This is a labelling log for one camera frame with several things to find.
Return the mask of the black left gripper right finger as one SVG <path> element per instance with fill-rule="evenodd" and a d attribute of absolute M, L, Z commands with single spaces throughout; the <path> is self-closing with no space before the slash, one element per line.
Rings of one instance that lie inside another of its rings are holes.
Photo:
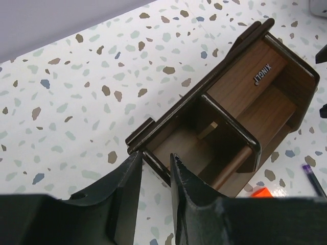
<path fill-rule="evenodd" d="M 325 198 L 229 198 L 170 167 L 176 244 L 326 244 Z"/>

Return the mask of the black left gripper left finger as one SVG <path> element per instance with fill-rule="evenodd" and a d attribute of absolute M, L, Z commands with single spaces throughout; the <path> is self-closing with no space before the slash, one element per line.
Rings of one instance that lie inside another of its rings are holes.
<path fill-rule="evenodd" d="M 142 155 L 68 200 L 47 194 L 1 195 L 1 244 L 133 244 Z"/>

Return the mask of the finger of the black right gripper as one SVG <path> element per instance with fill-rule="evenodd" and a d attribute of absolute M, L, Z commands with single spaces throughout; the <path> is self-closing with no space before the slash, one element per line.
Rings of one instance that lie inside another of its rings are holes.
<path fill-rule="evenodd" d="M 315 63 L 321 64 L 327 61 L 327 45 L 325 45 L 315 56 Z"/>
<path fill-rule="evenodd" d="M 327 104 L 323 105 L 320 110 L 319 114 L 321 118 L 327 118 Z"/>

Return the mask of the orange highlighter marker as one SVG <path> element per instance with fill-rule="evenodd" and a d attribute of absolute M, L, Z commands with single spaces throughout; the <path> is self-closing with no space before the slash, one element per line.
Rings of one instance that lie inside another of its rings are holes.
<path fill-rule="evenodd" d="M 251 194 L 252 198 L 272 198 L 273 195 L 270 193 L 267 187 L 260 188 Z"/>

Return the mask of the purple gel pen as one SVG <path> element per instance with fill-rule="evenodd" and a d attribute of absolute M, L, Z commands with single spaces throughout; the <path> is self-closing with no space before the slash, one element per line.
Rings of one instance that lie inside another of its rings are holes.
<path fill-rule="evenodd" d="M 311 183 L 312 187 L 314 188 L 316 194 L 319 197 L 323 197 L 326 199 L 326 193 L 324 192 L 321 184 L 319 183 L 317 177 L 315 176 L 311 167 L 307 164 L 302 165 L 302 169 L 304 170 L 309 182 Z"/>

